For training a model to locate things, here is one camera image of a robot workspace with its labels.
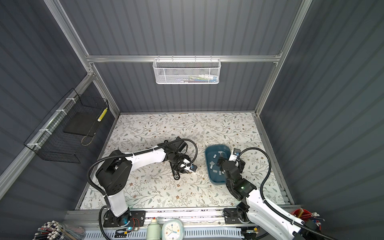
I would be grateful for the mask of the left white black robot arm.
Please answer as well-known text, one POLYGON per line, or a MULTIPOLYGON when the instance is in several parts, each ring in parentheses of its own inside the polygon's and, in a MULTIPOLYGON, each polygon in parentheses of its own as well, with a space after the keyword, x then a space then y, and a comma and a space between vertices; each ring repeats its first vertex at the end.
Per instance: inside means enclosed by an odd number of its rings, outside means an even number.
POLYGON ((87 182, 99 191, 105 199, 107 209, 102 227, 138 227, 141 223, 131 213, 123 193, 130 173, 148 165, 169 162, 174 180, 181 174, 196 172, 194 164, 198 156, 198 147, 190 139, 177 137, 173 141, 164 141, 152 148, 135 153, 114 151, 92 164, 87 171, 87 182))

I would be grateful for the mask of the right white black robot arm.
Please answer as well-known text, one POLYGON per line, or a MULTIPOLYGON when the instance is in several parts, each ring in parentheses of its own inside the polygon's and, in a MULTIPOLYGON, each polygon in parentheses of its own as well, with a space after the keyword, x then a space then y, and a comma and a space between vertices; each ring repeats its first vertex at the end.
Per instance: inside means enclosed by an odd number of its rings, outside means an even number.
POLYGON ((268 154, 260 148, 245 150, 233 149, 229 157, 219 157, 218 166, 224 172, 226 187, 240 203, 237 216, 242 223, 253 223, 261 227, 276 240, 332 240, 320 231, 314 222, 304 220, 288 213, 264 195, 264 185, 271 172, 272 163, 268 154), (255 150, 263 153, 268 161, 268 172, 260 187, 242 177, 245 161, 241 156, 255 150))

